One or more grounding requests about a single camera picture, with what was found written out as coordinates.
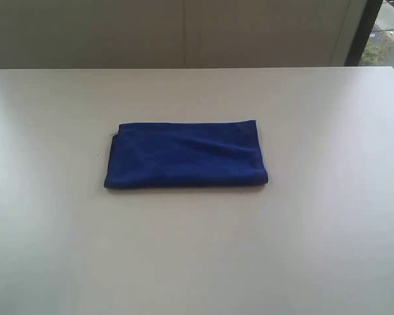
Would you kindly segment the dark window frame post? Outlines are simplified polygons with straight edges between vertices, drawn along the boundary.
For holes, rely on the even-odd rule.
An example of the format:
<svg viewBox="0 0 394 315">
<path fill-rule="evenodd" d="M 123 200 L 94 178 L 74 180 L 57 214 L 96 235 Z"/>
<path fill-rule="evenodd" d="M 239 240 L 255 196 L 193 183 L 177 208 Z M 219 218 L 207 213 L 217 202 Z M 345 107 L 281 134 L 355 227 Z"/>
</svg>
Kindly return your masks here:
<svg viewBox="0 0 394 315">
<path fill-rule="evenodd" d="M 382 3 L 382 0 L 368 0 L 366 2 L 344 66 L 353 67 L 359 65 Z"/>
</svg>

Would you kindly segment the blue microfibre cloth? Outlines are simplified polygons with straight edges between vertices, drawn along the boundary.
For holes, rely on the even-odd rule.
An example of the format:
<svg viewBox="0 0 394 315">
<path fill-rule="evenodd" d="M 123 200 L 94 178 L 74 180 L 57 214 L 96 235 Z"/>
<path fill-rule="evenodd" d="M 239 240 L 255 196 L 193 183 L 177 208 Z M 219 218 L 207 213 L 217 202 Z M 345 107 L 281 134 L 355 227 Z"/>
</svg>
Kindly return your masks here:
<svg viewBox="0 0 394 315">
<path fill-rule="evenodd" d="M 269 177 L 254 120 L 123 123 L 112 137 L 107 189 L 261 186 Z"/>
</svg>

